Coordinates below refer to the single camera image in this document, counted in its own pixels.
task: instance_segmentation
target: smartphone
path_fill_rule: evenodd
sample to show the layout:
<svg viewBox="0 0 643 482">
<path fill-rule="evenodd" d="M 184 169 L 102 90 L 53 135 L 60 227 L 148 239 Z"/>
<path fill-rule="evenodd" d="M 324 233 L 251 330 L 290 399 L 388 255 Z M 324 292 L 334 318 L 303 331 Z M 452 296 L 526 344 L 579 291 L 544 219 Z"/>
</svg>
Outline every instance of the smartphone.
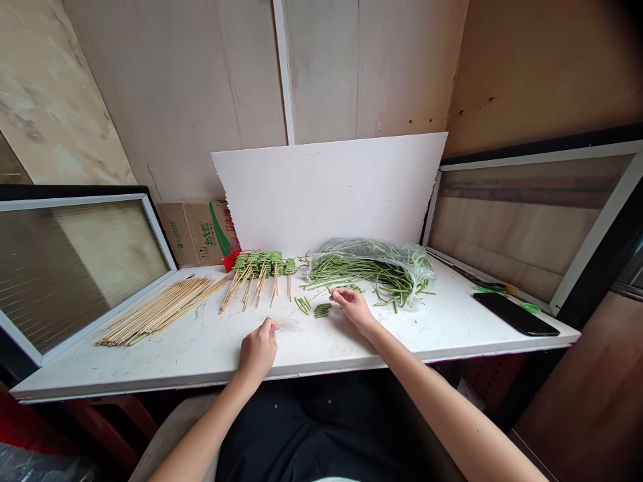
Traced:
<svg viewBox="0 0 643 482">
<path fill-rule="evenodd" d="M 553 326 L 498 293 L 476 293 L 474 298 L 525 335 L 558 336 L 561 334 Z"/>
</svg>

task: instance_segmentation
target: lap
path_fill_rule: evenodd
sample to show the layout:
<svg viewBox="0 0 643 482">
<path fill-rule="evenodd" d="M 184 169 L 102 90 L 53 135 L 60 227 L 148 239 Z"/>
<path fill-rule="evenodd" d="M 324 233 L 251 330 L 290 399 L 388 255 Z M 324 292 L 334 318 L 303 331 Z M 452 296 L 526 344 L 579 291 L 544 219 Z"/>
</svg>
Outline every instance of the lap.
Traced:
<svg viewBox="0 0 643 482">
<path fill-rule="evenodd" d="M 217 482 L 417 478 L 421 463 L 387 371 L 264 382 L 235 420 Z"/>
</svg>

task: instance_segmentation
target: cardboard box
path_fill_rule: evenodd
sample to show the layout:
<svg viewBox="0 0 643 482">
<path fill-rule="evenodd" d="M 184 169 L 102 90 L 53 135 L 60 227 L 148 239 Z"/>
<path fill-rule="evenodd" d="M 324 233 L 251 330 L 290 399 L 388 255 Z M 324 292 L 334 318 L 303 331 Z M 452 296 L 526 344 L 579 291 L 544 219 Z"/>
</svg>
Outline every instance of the cardboard box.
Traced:
<svg viewBox="0 0 643 482">
<path fill-rule="evenodd" d="M 222 264 L 240 250 L 228 204 L 159 204 L 163 229 L 181 267 Z"/>
</svg>

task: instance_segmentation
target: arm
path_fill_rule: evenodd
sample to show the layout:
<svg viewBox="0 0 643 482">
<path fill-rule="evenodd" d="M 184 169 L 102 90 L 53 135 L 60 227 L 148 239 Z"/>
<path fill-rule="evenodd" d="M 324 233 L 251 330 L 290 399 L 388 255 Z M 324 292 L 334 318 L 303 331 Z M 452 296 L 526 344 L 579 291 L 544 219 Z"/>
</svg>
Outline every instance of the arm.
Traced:
<svg viewBox="0 0 643 482">
<path fill-rule="evenodd" d="M 277 354 L 275 330 L 266 318 L 241 343 L 239 369 L 210 409 L 156 469 L 149 482 L 201 482 L 234 419 L 268 374 Z"/>
<path fill-rule="evenodd" d="M 339 288 L 330 299 L 389 366 L 468 481 L 547 480 L 491 420 L 377 322 L 361 293 Z"/>
</svg>

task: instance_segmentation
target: white tabletop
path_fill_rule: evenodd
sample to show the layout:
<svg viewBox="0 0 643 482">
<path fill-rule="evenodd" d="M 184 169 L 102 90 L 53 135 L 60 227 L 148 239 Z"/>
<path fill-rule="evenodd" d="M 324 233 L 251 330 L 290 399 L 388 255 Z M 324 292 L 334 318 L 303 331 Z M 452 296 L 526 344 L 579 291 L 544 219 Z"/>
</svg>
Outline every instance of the white tabletop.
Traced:
<svg viewBox="0 0 643 482">
<path fill-rule="evenodd" d="M 560 336 L 529 337 L 519 333 L 472 298 L 475 290 L 471 282 L 440 261 L 433 261 L 435 295 L 423 295 L 424 305 L 415 311 L 404 308 L 395 314 L 390 305 L 373 307 L 377 298 L 372 283 L 359 283 L 366 289 L 364 296 L 374 316 L 424 362 L 560 348 L 579 338 L 578 331 L 544 313 L 538 316 L 556 327 Z M 311 299 L 321 290 L 304 292 L 299 287 L 303 284 L 302 271 L 303 268 L 293 276 L 293 296 L 305 294 Z M 208 274 L 216 280 L 224 276 L 221 266 L 184 268 L 162 286 L 193 273 Z M 259 308 L 249 305 L 242 313 L 241 294 L 219 314 L 226 291 L 223 289 L 162 333 L 131 347 L 95 346 L 102 333 L 96 331 L 11 393 L 25 402 L 45 402 L 225 384 L 237 367 L 241 340 L 266 316 L 281 322 L 277 332 L 279 350 L 269 378 L 384 366 L 336 305 L 328 317 L 319 319 L 297 310 L 294 301 L 288 300 L 285 277 L 279 279 L 280 295 L 270 308 L 272 280 L 266 281 Z M 328 292 L 315 298 L 312 305 L 327 302 Z"/>
</svg>

